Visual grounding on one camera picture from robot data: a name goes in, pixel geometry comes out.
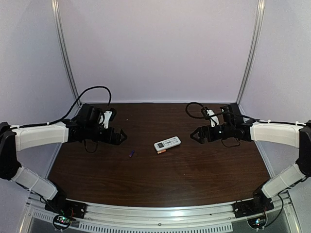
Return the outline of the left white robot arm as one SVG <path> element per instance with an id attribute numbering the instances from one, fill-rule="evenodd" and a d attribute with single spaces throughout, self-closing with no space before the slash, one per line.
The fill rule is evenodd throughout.
<path id="1" fill-rule="evenodd" d="M 116 110 L 102 111 L 90 104 L 83 104 L 72 119 L 37 126 L 11 126 L 0 124 L 0 177 L 35 192 L 45 200 L 64 198 L 61 188 L 26 168 L 17 160 L 17 153 L 28 148 L 48 144 L 64 144 L 91 140 L 110 145 L 120 145 L 127 139 L 123 130 L 110 127 Z"/>

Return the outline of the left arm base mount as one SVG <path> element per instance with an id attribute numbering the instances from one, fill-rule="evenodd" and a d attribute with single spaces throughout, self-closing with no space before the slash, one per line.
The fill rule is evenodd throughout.
<path id="1" fill-rule="evenodd" d="M 45 204 L 45 210 L 71 218 L 83 219 L 87 209 L 87 204 L 83 202 L 65 200 L 61 204 L 55 204 L 51 200 L 40 199 L 40 201 Z"/>

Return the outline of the white remote control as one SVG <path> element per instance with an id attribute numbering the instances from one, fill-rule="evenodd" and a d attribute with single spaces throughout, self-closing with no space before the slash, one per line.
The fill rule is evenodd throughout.
<path id="1" fill-rule="evenodd" d="M 174 136 L 174 137 L 154 143 L 154 148 L 158 152 L 158 151 L 167 150 L 167 149 L 179 146 L 180 144 L 181 144 L 181 140 L 179 139 L 179 137 Z"/>

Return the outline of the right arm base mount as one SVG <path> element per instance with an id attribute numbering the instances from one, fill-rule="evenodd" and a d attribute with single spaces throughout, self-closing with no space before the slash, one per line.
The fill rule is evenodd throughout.
<path id="1" fill-rule="evenodd" d="M 257 215 L 274 209 L 271 199 L 264 195 L 255 195 L 249 200 L 238 200 L 232 204 L 235 218 Z"/>

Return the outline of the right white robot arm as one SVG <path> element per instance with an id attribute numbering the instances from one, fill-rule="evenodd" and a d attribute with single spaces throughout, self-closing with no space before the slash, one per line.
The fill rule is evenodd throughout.
<path id="1" fill-rule="evenodd" d="M 200 105 L 201 116 L 209 121 L 190 134 L 200 144 L 234 138 L 240 141 L 271 142 L 298 149 L 298 159 L 253 193 L 255 200 L 268 200 L 311 176 L 311 123 L 263 121 L 242 115 L 237 103 L 222 106 L 219 113 Z"/>

